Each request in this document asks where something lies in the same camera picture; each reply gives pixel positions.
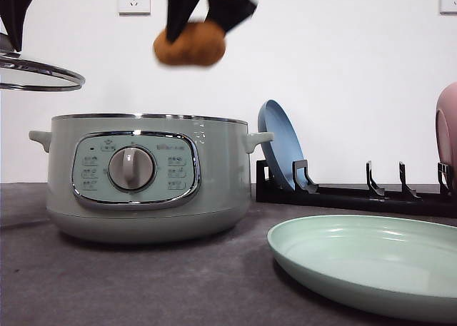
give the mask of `glass lid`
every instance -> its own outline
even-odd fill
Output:
[[[75,91],[80,89],[84,82],[84,77],[73,71],[25,59],[18,53],[0,50],[0,89]]]

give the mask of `silver knob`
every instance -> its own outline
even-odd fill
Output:
[[[109,162],[109,176],[120,188],[137,190],[144,187],[154,174],[151,156],[140,148],[124,148]]]

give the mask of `brown sponge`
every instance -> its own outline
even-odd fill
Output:
[[[215,22],[189,22],[173,42],[166,39],[164,29],[154,41],[157,59],[169,66],[210,66],[226,51],[225,31]]]

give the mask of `black dish rack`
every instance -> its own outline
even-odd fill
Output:
[[[366,187],[359,189],[320,186],[309,177],[307,160],[291,165],[295,191],[288,192],[275,182],[266,161],[257,161],[257,202],[457,218],[457,192],[452,185],[454,171],[450,165],[438,164],[439,193],[419,193],[411,189],[406,184],[406,169],[402,162],[399,165],[401,191],[379,187],[372,176],[371,161],[366,164]],[[302,186],[297,181],[301,169],[308,185]]]

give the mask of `mint green plate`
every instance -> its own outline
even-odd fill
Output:
[[[307,288],[390,317],[457,322],[457,228],[366,215],[286,221],[268,232],[279,265]]]

